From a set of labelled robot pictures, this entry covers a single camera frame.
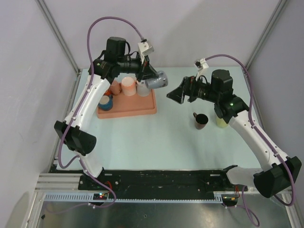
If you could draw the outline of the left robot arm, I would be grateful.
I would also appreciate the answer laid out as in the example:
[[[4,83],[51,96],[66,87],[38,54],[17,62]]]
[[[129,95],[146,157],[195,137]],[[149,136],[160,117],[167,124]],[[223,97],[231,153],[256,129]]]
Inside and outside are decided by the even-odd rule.
[[[103,166],[94,153],[97,138],[87,129],[97,105],[121,73],[135,74],[136,79],[156,78],[148,55],[154,51],[152,45],[143,38],[138,43],[136,57],[132,58],[129,43],[124,38],[110,37],[106,49],[93,61],[88,72],[86,85],[64,121],[56,121],[54,129],[60,138],[59,150],[66,145],[80,159],[83,170],[90,175],[89,184],[99,190],[105,185],[105,177],[100,175]]]

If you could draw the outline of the brown mug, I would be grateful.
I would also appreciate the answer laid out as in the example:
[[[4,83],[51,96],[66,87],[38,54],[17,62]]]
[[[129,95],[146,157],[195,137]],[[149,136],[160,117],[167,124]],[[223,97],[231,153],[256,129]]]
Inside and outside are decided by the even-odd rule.
[[[209,122],[209,118],[205,114],[193,113],[194,125],[197,130],[203,129]]]

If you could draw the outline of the grey blue mug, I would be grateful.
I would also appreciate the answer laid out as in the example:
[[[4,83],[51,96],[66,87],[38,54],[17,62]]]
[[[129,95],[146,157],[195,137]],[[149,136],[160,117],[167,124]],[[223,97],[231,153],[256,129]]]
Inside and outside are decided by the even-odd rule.
[[[164,71],[156,72],[156,78],[145,80],[145,85],[148,89],[158,89],[168,85],[168,77]]]

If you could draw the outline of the yellow faceted mug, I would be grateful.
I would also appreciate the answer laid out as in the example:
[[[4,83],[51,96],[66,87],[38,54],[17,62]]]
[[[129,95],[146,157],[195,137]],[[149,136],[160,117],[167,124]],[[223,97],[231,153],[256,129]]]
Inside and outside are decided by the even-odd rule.
[[[215,115],[215,119],[218,127],[226,128],[228,126],[228,123],[226,123],[223,118],[219,118],[217,115]]]

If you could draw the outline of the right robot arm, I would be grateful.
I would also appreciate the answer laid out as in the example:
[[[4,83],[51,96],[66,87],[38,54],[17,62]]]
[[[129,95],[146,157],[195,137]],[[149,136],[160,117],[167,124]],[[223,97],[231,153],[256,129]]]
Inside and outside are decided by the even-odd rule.
[[[252,118],[246,103],[233,93],[232,86],[230,72],[218,69],[212,72],[209,83],[203,82],[203,76],[185,76],[167,98],[179,104],[186,96],[188,102],[202,99],[214,103],[217,117],[242,137],[261,166],[259,170],[233,166],[220,177],[221,188],[231,190],[236,184],[254,186],[262,196],[270,198],[294,185],[302,163],[298,157],[289,157],[276,146]]]

